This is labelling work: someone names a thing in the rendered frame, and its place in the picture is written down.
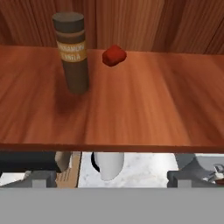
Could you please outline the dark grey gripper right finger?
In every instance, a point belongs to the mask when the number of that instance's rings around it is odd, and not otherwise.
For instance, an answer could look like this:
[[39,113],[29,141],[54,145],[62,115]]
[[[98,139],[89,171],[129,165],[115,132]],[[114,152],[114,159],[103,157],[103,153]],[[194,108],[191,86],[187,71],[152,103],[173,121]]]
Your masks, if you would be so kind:
[[168,171],[167,179],[168,188],[224,188],[224,183],[202,180],[185,171]]

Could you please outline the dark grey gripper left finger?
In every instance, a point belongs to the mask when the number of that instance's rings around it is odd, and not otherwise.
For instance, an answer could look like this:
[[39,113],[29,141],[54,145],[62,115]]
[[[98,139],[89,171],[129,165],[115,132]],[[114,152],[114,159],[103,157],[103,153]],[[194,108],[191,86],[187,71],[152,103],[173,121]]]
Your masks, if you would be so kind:
[[56,186],[55,171],[32,171],[23,180],[3,185],[3,188],[54,188]]

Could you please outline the white mug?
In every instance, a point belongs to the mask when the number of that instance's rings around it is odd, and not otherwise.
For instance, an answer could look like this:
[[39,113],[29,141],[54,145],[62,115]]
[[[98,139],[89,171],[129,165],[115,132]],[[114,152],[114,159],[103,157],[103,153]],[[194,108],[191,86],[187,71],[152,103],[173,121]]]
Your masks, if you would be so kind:
[[100,173],[101,179],[110,181],[123,169],[123,152],[93,152],[91,164]]

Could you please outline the brown wooden cabinet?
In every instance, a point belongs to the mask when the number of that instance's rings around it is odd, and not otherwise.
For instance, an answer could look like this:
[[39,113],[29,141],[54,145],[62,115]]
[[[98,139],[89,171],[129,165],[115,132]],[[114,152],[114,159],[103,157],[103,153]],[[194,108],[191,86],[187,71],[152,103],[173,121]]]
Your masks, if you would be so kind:
[[[82,95],[58,11],[85,18]],[[127,58],[107,66],[112,45]],[[0,150],[224,153],[224,0],[0,0]]]

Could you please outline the brown cinnamon bottle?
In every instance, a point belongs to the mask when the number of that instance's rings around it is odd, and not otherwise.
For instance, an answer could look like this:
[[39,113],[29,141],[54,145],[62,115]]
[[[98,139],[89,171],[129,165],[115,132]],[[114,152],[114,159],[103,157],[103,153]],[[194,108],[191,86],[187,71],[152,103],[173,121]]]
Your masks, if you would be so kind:
[[57,12],[52,21],[68,89],[84,94],[89,84],[84,16],[73,11]]

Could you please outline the black hob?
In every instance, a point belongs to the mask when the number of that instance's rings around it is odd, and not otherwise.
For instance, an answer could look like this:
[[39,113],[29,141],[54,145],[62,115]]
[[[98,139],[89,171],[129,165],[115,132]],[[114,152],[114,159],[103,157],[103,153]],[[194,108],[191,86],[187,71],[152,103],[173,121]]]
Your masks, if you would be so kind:
[[1,151],[0,172],[60,172],[53,151]]

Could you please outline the beige rounded jar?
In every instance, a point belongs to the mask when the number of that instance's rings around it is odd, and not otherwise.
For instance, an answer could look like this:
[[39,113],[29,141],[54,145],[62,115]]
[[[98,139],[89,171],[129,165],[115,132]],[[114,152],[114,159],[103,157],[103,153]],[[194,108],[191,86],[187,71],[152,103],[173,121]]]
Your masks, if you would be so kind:
[[71,152],[70,151],[57,151],[55,154],[55,162],[59,167],[60,172],[64,172],[70,162]]

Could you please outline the light wooden cutting board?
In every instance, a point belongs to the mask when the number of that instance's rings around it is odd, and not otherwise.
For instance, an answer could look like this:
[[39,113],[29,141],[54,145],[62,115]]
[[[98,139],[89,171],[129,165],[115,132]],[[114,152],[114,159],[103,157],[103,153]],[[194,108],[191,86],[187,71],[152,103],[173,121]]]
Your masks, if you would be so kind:
[[76,188],[78,186],[81,168],[81,153],[78,151],[70,152],[71,157],[68,168],[57,174],[56,183],[58,188]]

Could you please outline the small white and red item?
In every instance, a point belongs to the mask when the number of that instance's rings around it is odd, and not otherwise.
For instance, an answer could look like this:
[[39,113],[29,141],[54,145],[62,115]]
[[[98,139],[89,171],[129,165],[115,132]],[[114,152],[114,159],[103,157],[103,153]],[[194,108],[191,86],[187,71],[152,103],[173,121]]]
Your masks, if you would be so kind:
[[217,185],[224,186],[224,165],[216,164],[214,166],[215,169],[215,183]]

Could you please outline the red lumpy food item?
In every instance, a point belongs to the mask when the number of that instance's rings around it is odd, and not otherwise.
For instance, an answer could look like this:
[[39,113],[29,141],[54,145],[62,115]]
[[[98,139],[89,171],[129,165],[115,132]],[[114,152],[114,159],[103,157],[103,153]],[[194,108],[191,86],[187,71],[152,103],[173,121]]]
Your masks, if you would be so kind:
[[102,62],[108,67],[114,67],[126,58],[127,53],[119,45],[112,45],[102,54]]

